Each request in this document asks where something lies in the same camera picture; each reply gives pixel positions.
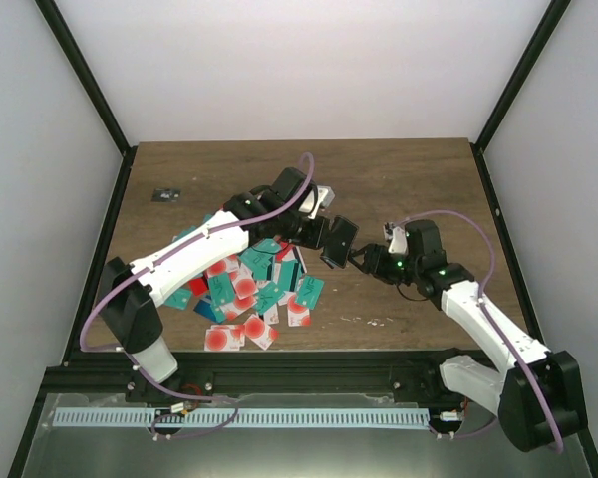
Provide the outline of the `black card holder wallet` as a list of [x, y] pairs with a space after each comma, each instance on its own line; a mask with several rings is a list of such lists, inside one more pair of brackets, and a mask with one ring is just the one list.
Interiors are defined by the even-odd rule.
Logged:
[[332, 269], [344, 269], [358, 230], [355, 223], [337, 215], [326, 235], [320, 254], [321, 261]]

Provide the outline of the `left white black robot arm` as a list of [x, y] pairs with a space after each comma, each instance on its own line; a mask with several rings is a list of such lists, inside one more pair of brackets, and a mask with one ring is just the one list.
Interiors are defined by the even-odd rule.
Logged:
[[162, 249], [131, 263], [116, 257], [105, 265], [94, 313], [149, 379], [157, 399], [176, 400], [184, 381], [162, 335], [158, 309], [165, 300], [215, 263], [264, 239], [321, 248], [327, 225], [319, 212], [334, 197], [331, 187], [287, 167], [272, 184], [232, 196], [202, 225]]

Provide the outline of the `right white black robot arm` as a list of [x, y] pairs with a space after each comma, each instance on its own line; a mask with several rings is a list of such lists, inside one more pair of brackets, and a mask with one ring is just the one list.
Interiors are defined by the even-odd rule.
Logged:
[[484, 282], [447, 257], [429, 219], [388, 223], [385, 241], [351, 250], [361, 272], [396, 287], [413, 285], [423, 299], [457, 323], [487, 355], [448, 358], [423, 376], [426, 395], [444, 401], [459, 393], [487, 409], [518, 450], [564, 449], [566, 437], [588, 425], [582, 377], [567, 351], [554, 352], [521, 329], [485, 293]]

